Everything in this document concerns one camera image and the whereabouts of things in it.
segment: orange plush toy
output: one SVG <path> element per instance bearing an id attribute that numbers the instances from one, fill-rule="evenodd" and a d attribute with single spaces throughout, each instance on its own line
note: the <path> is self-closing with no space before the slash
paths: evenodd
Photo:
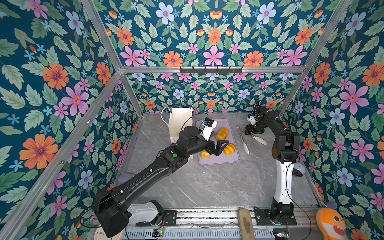
<path id="1" fill-rule="evenodd" d="M 316 221 L 325 240 L 348 240 L 345 234 L 345 222 L 336 210 L 320 209 L 316 214 Z"/>

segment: black cable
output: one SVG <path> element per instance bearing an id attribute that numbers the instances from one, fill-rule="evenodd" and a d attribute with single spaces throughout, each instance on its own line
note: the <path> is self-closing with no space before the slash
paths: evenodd
<path id="1" fill-rule="evenodd" d="M 196 116 L 196 115 L 199 115 L 199 114 L 206 114 L 206 115 L 207 115 L 207 118 L 209 117 L 208 113 L 196 113 L 195 115 L 191 116 L 190 118 L 188 118 L 188 119 L 185 121 L 185 123 L 184 123 L 183 126 L 181 127 L 180 131 L 183 130 L 184 125 L 188 122 L 189 119 L 191 119 L 192 117 L 194 117 L 194 116 Z"/>
<path id="2" fill-rule="evenodd" d="M 310 234 L 311 234 L 311 230 L 312 230 L 312 222 L 311 222 L 311 218 L 308 216 L 308 214 L 307 214 L 307 213 L 306 213 L 306 212 L 305 212 L 299 205 L 297 205 L 296 202 L 294 202 L 294 201 L 292 200 L 292 198 L 291 198 L 291 196 L 289 195 L 289 192 L 288 192 L 288 183 L 287 183 L 288 168 L 289 168 L 289 166 L 291 166 L 291 165 L 294 164 L 294 163 L 296 163 L 296 162 L 291 162 L 291 164 L 289 164 L 288 167 L 287 167 L 287 172 L 285 173 L 285 187 L 286 187 L 286 191 L 287 191 L 288 197 L 291 199 L 291 201 L 292 201 L 296 206 L 298 206 L 298 207 L 305 213 L 305 215 L 307 215 L 308 220 L 310 221 L 310 231 L 308 232 L 308 235 L 307 235 L 305 238 L 302 239 L 302 240 L 306 240 L 306 239 L 310 236 Z"/>

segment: floral wallpaper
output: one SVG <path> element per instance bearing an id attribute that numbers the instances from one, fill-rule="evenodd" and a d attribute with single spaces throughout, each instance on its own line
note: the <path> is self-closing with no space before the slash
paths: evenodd
<path id="1" fill-rule="evenodd" d="M 111 0 L 96 7 L 126 66 L 298 66 L 337 3 Z"/>
<path id="2" fill-rule="evenodd" d="M 114 69 L 79 1 L 2 1 L 0 25 L 1 228 Z M 18 240 L 85 239 L 72 224 L 97 189 L 111 187 L 135 119 L 119 83 Z"/>
<path id="3" fill-rule="evenodd" d="M 256 100 L 278 110 L 297 74 L 128 74 L 143 112 L 193 106 L 194 112 L 252 111 Z"/>
<path id="4" fill-rule="evenodd" d="M 354 1 L 285 114 L 300 158 L 353 240 L 384 237 L 382 0 Z"/>

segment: purple object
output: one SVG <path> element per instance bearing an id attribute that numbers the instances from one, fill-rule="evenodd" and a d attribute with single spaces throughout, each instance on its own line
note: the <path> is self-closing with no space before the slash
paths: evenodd
<path id="1" fill-rule="evenodd" d="M 214 128 L 215 134 L 210 138 L 212 141 L 217 143 L 216 136 L 220 132 L 222 128 L 228 129 L 228 137 L 226 140 L 229 141 L 229 143 L 232 143 L 235 145 L 236 150 L 231 155 L 226 155 L 224 152 L 222 152 L 219 156 L 216 156 L 214 154 L 211 154 L 211 156 L 208 159 L 204 159 L 201 157 L 200 153 L 199 155 L 199 163 L 201 165 L 212 165 L 212 164 L 221 164 L 221 163 L 230 163 L 230 162 L 238 162 L 240 160 L 239 153 L 237 152 L 237 146 L 235 143 L 235 138 L 233 137 L 233 132 L 231 128 L 231 124 L 229 123 L 228 119 L 214 119 L 217 121 L 217 125 Z M 196 122 L 196 127 L 199 127 L 201 124 L 201 121 Z"/>

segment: metal beam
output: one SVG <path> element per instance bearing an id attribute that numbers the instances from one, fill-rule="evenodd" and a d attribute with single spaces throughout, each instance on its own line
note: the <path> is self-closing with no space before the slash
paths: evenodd
<path id="1" fill-rule="evenodd" d="M 129 80 L 126 74 L 123 74 L 123 76 L 121 77 L 121 83 L 124 86 L 125 90 L 127 91 L 128 98 L 130 99 L 137 115 L 139 116 L 139 118 L 142 118 L 143 111 L 140 107 L 139 100 L 137 99 L 135 92 L 133 91 L 133 87 L 129 83 Z"/>
<path id="2" fill-rule="evenodd" d="M 349 5 L 354 0 L 340 0 L 338 5 L 336 6 L 335 11 L 332 13 L 331 17 L 328 20 L 328 23 L 325 25 L 324 31 L 319 37 L 319 40 L 317 41 L 315 47 L 311 51 L 310 55 L 307 58 L 307 61 L 304 64 L 304 71 L 297 77 L 295 83 L 293 84 L 291 90 L 287 94 L 287 97 L 284 100 L 283 105 L 280 108 L 279 111 L 279 117 L 282 118 L 284 115 L 284 112 L 288 108 L 289 104 L 291 104 L 295 94 L 299 90 L 301 84 L 303 83 L 304 79 L 307 77 L 308 73 L 310 72 L 312 66 L 315 64 L 317 58 L 319 57 L 321 51 L 327 44 L 329 38 L 331 37 L 333 31 L 339 24 L 340 20 L 346 13 Z"/>
<path id="3" fill-rule="evenodd" d="M 123 73 L 303 73 L 302 66 L 259 66 L 259 67 L 128 67 L 120 69 Z"/>
<path id="4" fill-rule="evenodd" d="M 111 59 L 112 65 L 116 71 L 119 71 L 122 67 L 120 58 L 113 47 L 111 39 L 107 35 L 105 30 L 104 23 L 101 20 L 101 17 L 97 11 L 95 3 L 93 0 L 82 0 L 81 1 L 85 11 L 88 14 L 89 19 L 91 20 L 93 27 L 95 28 L 96 33 L 99 35 L 101 44 L 103 45 L 105 51 L 107 52 L 109 58 Z"/>
<path id="5" fill-rule="evenodd" d="M 115 73 L 107 85 L 105 85 L 99 96 L 97 96 L 96 100 L 89 107 L 62 147 L 44 169 L 43 173 L 37 179 L 32 188 L 28 191 L 28 194 L 20 203 L 12 217 L 3 226 L 0 231 L 0 239 L 14 240 L 21 228 L 25 226 L 41 199 L 47 193 L 49 186 L 63 168 L 64 163 L 72 154 L 73 149 L 76 147 L 78 142 L 81 141 L 81 138 L 89 127 L 89 123 L 96 117 L 100 108 L 103 106 L 105 100 L 119 80 L 120 73 L 118 72 Z"/>

